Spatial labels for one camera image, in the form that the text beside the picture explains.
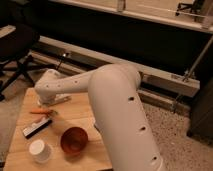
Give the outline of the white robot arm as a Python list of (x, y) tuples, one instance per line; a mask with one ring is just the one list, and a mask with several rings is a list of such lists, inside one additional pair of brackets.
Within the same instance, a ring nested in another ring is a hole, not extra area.
[(59, 94), (88, 93), (114, 171), (166, 171), (163, 158), (137, 93), (139, 71), (130, 64), (108, 64), (63, 78), (47, 70), (35, 85), (39, 103), (56, 102)]

